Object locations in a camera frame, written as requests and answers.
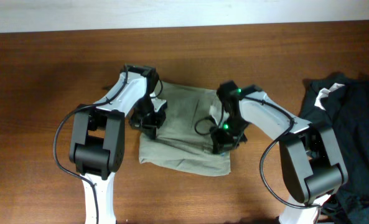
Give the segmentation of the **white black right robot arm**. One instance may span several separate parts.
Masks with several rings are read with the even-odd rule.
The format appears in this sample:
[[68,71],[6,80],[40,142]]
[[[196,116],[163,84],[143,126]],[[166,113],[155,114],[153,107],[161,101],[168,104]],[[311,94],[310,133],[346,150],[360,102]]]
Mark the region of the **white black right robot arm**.
[[280,198],[271,187],[267,190],[286,207],[279,223],[317,223],[323,204],[347,183],[348,172],[334,130],[325,122],[313,123],[279,106],[256,85],[240,88],[235,82],[217,89],[221,107],[211,114],[216,123],[210,136],[212,152],[222,154],[246,142],[245,129],[253,124],[271,138],[259,162],[264,185],[264,160],[279,146],[284,184],[290,194]]

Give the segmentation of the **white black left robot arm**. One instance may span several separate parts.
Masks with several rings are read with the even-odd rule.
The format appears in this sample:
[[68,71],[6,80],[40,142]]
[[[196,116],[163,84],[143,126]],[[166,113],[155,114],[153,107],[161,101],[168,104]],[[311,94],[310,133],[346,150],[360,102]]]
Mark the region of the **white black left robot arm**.
[[125,124],[150,139],[165,118],[167,101],[154,92],[162,84],[155,68],[126,65],[100,100],[75,112],[69,159],[85,191],[86,223],[116,223],[113,182],[125,145]]

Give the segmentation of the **khaki green shorts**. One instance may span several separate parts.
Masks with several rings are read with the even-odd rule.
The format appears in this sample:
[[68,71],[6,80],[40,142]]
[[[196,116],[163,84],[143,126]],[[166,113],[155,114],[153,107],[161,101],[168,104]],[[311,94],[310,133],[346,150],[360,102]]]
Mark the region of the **khaki green shorts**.
[[160,99],[167,100],[166,120],[154,140],[139,138],[139,162],[192,174],[218,177],[231,172],[230,154],[212,154],[210,105],[215,90],[163,83]]

